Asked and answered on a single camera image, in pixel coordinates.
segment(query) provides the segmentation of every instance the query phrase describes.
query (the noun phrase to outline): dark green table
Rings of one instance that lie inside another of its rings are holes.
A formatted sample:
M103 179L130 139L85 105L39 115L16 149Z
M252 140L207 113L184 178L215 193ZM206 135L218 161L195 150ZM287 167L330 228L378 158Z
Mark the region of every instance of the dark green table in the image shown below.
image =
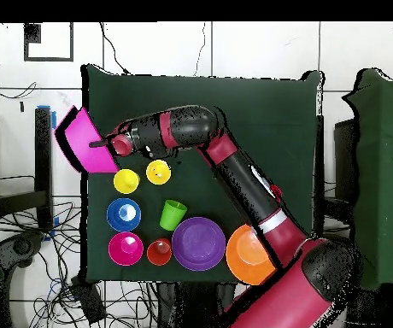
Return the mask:
M220 107L235 139L279 185L291 212L310 231L320 74L312 72L304 78L114 76L88 66L83 74L88 97L83 98L83 103L104 135L123 120L141 114L186 104ZM218 223L228 240L243 221L201 156L195 150L186 150L167 162L172 177L165 185L155 186L145 175L149 160L141 155L119 159L120 167L131 168L141 178L139 187L129 197L142 210L142 221L133 232L142 238L145 250L156 238L172 236L159 226L163 203L168 198L188 206L186 218L204 216ZM88 279L237 282L225 258L206 272L189 271L174 258L166 266L153 266L146 253L134 266L115 265L109 259L108 243L116 231L106 221L106 209L114 199L125 196L114 189L113 177L113 174L90 174L88 178Z
M347 96L360 123L355 240L364 255L361 287L393 284L393 81L361 71Z

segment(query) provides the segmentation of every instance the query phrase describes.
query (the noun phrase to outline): red robot arm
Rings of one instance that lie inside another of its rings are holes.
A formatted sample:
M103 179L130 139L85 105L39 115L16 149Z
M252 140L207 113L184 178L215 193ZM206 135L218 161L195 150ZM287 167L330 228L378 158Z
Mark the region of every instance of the red robot arm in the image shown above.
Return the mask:
M274 195L272 181L236 143L222 111L184 106L147 114L121 123L91 147L105 144L114 155L141 152L153 159L196 148L284 271L268 290L251 287L261 288L259 297L228 328L309 328L337 299L354 268L350 252L341 244L308 240Z

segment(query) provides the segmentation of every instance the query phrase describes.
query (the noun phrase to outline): yellow bowl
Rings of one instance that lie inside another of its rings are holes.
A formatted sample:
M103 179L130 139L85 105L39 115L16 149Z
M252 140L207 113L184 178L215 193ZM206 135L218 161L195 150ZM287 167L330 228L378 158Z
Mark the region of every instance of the yellow bowl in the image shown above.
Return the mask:
M138 188L140 177L128 168L124 168L116 173L113 178L113 184L117 191L122 194L131 194Z
M171 178L171 168L164 160L154 160L146 167L146 177L154 185L163 185Z

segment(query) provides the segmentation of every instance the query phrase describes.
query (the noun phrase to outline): orange plate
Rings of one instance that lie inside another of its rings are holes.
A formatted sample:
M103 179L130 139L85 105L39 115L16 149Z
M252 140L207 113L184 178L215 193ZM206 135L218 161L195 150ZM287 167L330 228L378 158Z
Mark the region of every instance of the orange plate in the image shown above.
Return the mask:
M246 284L258 285L275 272L267 252L248 225L238 227L228 240L227 265Z

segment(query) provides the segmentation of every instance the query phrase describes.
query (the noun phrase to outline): blue bowl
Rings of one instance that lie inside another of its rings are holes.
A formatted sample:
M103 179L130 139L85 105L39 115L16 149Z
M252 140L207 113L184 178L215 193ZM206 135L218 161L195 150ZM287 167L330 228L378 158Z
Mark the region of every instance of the blue bowl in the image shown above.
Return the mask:
M116 231L136 229L141 217L140 207L132 199L116 199L107 208L107 222Z

